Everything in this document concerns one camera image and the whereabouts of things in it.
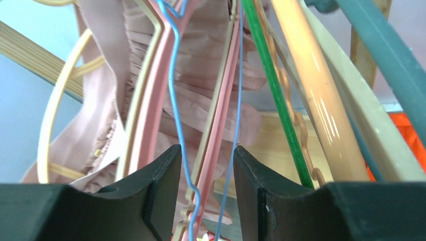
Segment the light blue hanger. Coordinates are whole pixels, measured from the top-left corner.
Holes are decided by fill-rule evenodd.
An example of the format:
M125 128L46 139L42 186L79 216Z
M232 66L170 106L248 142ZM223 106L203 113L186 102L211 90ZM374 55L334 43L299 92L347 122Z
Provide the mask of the light blue hanger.
M203 136L201 138L201 142L199 144L199 150L197 154L199 155L197 157L196 162L194 163L194 170L190 170L190 166L188 163L188 157L187 157L187 150L186 150L186 144L184 140L184 132L183 127L180 119L180 112L177 102L177 95L175 91L175 84L174 84L174 70L176 65L176 59L178 55L178 47L180 46L181 41L181 32L178 28L177 22L175 19L182 20L183 18L187 17L186 9L187 5L189 4L189 1L184 1L183 5L181 7L181 11L177 12L174 6L172 6L167 1L157 1L158 6L160 8L160 11L162 13L162 16L165 17L166 21L170 24L173 33L174 33L174 44L173 44L173 50L170 54L170 65L169 65L169 71L168 71L168 88L169 88L169 95L170 95L170 101L173 108L174 118L175 118L175 125L177 129L177 135L179 139L179 143L181 146L181 155L182 155L182 164L184 168L185 173L185 179L188 186L185 198L188 201L188 205L186 208L181 210L181 215L183 217L182 222L176 227L175 233L173 235L173 240L196 240L198 229L199 229L199 223L197 221L198 213L200 211L203 211L204 201L202 192L198 189L198 181L200 177L200 172L202 168L202 158L205 156L206 153L206 147L207 147L207 139L211 135L211 130L214 122L214 115L218 113L217 105L219 97L225 92L225 86L228 83L228 81L233 81L233 77L226 77L225 74L228 73L232 68L235 68L235 64L232 64L228 61L229 58L232 57L232 52L230 53L229 50L231 48L231 45L235 43L237 32L239 27L235 26L235 22L239 13L238 5L239 1L232 1L231 3L231 15L230 15L230 21L229 21L229 27L227 32L227 40L225 41L225 47L224 47L224 53L223 53L223 59L221 62L221 68L218 75L218 80L216 82L216 87L214 89L213 94L213 104L210 106L210 110L208 113L208 117L206 120L206 126L205 131L203 133Z

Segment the beige plastic hanger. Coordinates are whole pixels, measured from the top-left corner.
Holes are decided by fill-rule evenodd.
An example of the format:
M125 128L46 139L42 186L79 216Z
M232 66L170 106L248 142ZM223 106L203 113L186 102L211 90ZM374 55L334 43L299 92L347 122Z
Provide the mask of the beige plastic hanger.
M90 17L92 1L73 1L79 40L59 74L43 117L36 163L22 183L72 183L93 170L95 145L106 127L114 97L114 76L95 38ZM54 140L51 139L65 85L73 75L83 77L83 105L76 117Z

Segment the pink pleated skirt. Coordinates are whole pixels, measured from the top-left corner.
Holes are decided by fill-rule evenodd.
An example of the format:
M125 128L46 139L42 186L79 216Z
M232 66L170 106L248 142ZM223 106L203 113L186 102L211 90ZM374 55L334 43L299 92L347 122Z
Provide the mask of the pink pleated skirt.
M197 1L178 47L174 84L190 169L193 169L196 162L218 80L230 21L231 3L231 1ZM114 76L114 97L111 100L108 120L105 122L106 127L101 129L95 145L96 159L93 170L75 182L61 184L70 184L80 191L94 193L117 182L115 180L117 163L127 143L126 124L130 104L153 38L154 25L138 1L92 1L88 8L96 11L95 16L90 17L89 25L94 27L96 41ZM255 141L260 127L261 117L251 105L244 104L242 117L237 117L237 87L244 90L258 90L266 83L265 74L247 61L247 53L253 50L253 39L242 33L242 51L237 54L242 65L237 66L235 70L212 184L228 169L227 153L231 150L231 141L236 132L238 130L242 132L237 142L251 144ZM65 85L55 124L65 94L71 95L83 105L83 77L74 74ZM170 95L166 93L151 162L174 144L180 143ZM185 198L187 189L183 171L178 182L174 225L180 224L183 220L181 210L188 205ZM219 203L214 200L211 193L212 185L201 219L218 222Z

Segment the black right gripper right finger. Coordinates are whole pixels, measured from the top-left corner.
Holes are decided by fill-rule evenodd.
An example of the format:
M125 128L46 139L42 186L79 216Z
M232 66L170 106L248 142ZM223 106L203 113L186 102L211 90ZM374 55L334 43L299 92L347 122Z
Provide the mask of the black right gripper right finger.
M243 240L319 240L305 204L312 188L282 176L242 146L234 151L234 177Z

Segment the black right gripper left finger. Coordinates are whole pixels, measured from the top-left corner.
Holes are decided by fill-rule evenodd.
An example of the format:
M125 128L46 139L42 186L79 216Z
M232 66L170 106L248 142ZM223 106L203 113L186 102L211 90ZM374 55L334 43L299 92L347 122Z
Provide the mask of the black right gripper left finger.
M156 160L121 181L101 188L105 198L96 214L97 240L171 240L181 173L181 147L173 145Z

